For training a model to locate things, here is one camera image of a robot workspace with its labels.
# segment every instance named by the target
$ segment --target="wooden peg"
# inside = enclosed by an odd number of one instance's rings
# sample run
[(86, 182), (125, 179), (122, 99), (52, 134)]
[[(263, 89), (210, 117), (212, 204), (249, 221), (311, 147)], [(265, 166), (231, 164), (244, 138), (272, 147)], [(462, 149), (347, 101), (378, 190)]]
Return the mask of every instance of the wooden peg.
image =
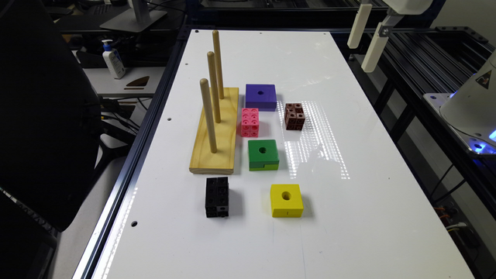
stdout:
[(210, 85), (212, 88), (212, 104), (214, 108), (214, 120), (215, 123), (220, 123), (220, 107), (219, 107), (219, 94), (217, 92), (217, 80), (215, 75), (215, 58), (214, 53), (209, 51), (207, 53), (208, 58), (208, 72), (210, 73)]
[(208, 141), (210, 142), (210, 151), (217, 152), (217, 142), (215, 141), (214, 119), (212, 118), (212, 103), (210, 102), (210, 90), (208, 81), (205, 78), (200, 80), (201, 98), (203, 98), (203, 109), (205, 110), (205, 121), (207, 122)]
[(219, 97), (224, 99), (224, 81), (222, 79), (222, 61), (220, 59), (220, 39), (219, 31), (212, 32), (214, 37), (214, 53), (215, 53), (215, 70), (217, 72), (217, 85), (219, 88)]

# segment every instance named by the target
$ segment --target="square block with hole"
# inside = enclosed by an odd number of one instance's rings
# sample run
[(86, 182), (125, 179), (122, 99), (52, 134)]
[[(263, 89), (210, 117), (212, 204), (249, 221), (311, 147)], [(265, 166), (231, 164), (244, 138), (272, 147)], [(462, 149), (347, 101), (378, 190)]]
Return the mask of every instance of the square block with hole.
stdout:
[(275, 112), (277, 105), (274, 84), (247, 84), (246, 108), (257, 108), (261, 112)]
[(272, 217), (299, 218), (303, 214), (299, 184), (272, 184), (270, 187)]
[(248, 141), (250, 171), (276, 171), (279, 168), (279, 153), (276, 141), (259, 139)]

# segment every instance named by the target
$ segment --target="brown cube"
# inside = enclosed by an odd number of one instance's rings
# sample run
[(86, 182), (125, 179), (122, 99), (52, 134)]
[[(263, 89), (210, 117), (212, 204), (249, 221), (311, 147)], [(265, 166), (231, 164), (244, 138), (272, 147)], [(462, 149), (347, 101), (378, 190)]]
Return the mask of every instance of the brown cube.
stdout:
[(301, 103), (286, 104), (284, 108), (284, 124), (286, 124), (286, 130), (301, 131), (303, 129), (305, 114)]
[(305, 114), (303, 114), (303, 113), (297, 113), (296, 114), (296, 123), (303, 125), (305, 123)]
[(294, 104), (294, 110), (296, 110), (296, 113), (303, 113), (303, 107), (300, 103)]

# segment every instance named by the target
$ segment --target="wooden base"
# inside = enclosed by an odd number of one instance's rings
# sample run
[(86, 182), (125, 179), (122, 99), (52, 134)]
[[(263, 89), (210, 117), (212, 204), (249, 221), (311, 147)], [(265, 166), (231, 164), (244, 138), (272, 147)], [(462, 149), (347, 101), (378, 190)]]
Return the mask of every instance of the wooden base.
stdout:
[(202, 109), (189, 171), (193, 174), (232, 174), (236, 148), (239, 88), (224, 88), (219, 100), (220, 123), (214, 123), (217, 152), (210, 152), (205, 110)]

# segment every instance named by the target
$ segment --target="spray bottle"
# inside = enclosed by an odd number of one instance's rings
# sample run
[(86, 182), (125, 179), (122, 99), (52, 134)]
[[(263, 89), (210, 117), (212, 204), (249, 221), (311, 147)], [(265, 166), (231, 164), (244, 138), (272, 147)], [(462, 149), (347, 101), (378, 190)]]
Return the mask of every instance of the spray bottle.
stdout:
[(105, 50), (102, 56), (107, 63), (110, 74), (116, 79), (122, 78), (126, 73), (126, 69), (124, 69), (124, 65), (122, 65), (122, 60), (117, 50), (112, 49), (112, 47), (109, 45), (109, 42), (112, 42), (112, 40), (102, 40), (102, 42), (103, 49)]

